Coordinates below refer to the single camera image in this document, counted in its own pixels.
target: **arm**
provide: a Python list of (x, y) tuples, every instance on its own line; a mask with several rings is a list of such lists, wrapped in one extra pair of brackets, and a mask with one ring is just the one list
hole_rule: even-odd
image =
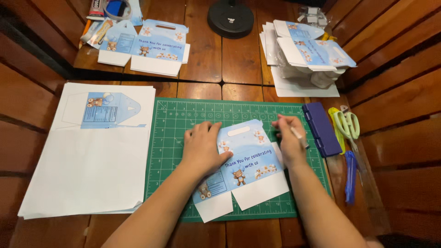
[(295, 202), (299, 208), (312, 247), (369, 247), (362, 235), (341, 212), (306, 162), (306, 150), (291, 132), (294, 127), (303, 137), (301, 121), (294, 116), (279, 115), (273, 126), (280, 129), (280, 149), (289, 171)]
[(217, 152), (221, 125), (206, 121), (185, 132), (183, 157), (177, 168), (102, 247), (165, 247), (194, 188), (233, 156), (232, 152)]

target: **ruler numbers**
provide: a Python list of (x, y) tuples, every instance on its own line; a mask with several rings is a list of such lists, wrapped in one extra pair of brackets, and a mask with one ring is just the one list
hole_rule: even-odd
[[(297, 116), (306, 130), (306, 138), (311, 148), (307, 151), (307, 160), (317, 177), (327, 188), (327, 178), (323, 172), (322, 158), (314, 144), (314, 138), (310, 132), (301, 104), (236, 104), (218, 102), (194, 102), (194, 101), (169, 101), (156, 100), (157, 107), (154, 113), (154, 127), (149, 161), (147, 169), (146, 198), (161, 185), (172, 173), (182, 159), (184, 132), (192, 129), (194, 125), (206, 120), (212, 123), (222, 121), (222, 127), (239, 124), (247, 120), (258, 119), (263, 122), (271, 142), (276, 141), (276, 130), (271, 122), (277, 120), (277, 114)], [(252, 218), (278, 218), (295, 217), (295, 202), (290, 192), (284, 193), (269, 201), (258, 204), (245, 211), (241, 211), (236, 200), (233, 198), (233, 212), (218, 218), (217, 220), (252, 219)], [(182, 221), (200, 221), (198, 211), (195, 209), (193, 200), (190, 198), (181, 214)]]

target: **pen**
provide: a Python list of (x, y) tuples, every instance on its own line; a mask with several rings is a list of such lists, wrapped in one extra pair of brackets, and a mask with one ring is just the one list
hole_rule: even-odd
[(297, 139), (300, 141), (302, 146), (305, 149), (309, 149), (309, 145), (308, 145), (308, 143), (306, 143), (306, 140), (299, 134), (299, 132), (297, 132), (297, 130), (294, 127), (291, 127), (291, 131), (297, 137)]
[[(87, 20), (86, 27), (84, 27), (83, 35), (85, 35), (87, 33), (87, 31), (89, 30), (90, 23), (91, 23), (90, 19)], [(78, 49), (81, 49), (82, 45), (83, 45), (83, 42), (80, 40), (80, 43), (78, 44)]]

